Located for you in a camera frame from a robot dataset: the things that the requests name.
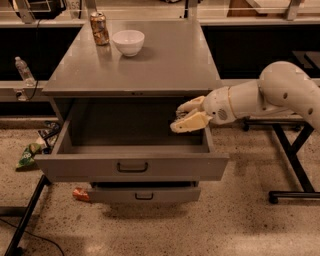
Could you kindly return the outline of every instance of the drawer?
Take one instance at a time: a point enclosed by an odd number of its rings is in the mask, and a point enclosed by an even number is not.
[[[198,201],[196,182],[103,183],[88,190],[93,203],[176,203]]]
[[[170,130],[185,100],[76,99],[52,153],[35,160],[50,181],[220,180],[229,157],[214,152],[210,130]]]

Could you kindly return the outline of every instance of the countertop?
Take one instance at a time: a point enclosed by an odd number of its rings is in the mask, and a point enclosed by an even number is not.
[[[43,89],[45,95],[193,95],[220,86],[199,22],[109,20],[107,28],[110,38],[124,29],[142,31],[142,50],[125,57],[112,40],[97,46],[87,22]]]

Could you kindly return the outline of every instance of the speckled floor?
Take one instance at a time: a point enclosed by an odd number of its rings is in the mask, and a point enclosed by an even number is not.
[[[0,120],[0,205],[25,205],[41,171],[16,172],[24,147],[37,139],[38,121]],[[296,132],[288,131],[293,139]],[[200,200],[185,204],[90,204],[72,191],[86,184],[46,187],[27,230],[58,243],[68,256],[320,255],[320,201],[268,202],[269,190],[300,189],[271,129],[237,124],[213,129],[217,151],[230,153],[219,182],[201,182]],[[299,152],[320,190],[319,134]],[[18,218],[3,218],[17,224]],[[14,229],[0,222],[0,255]],[[62,255],[25,234],[24,255]]]

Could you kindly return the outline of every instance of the water bottle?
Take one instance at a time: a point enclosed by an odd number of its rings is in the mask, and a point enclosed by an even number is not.
[[[16,68],[18,69],[21,78],[25,81],[26,86],[34,86],[36,81],[25,61],[23,61],[20,57],[16,57]]]

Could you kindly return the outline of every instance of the cabinet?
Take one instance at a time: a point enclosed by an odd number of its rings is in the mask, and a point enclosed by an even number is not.
[[[90,182],[93,202],[198,200],[199,181],[220,180],[228,155],[214,151],[209,128],[175,134],[170,123],[180,104],[218,86],[201,27],[185,21],[109,27],[139,28],[144,48],[125,58],[112,42],[95,46],[84,27],[43,90],[63,128],[52,153],[36,157],[38,165],[52,182]],[[159,43],[170,36],[179,39],[173,49]]]

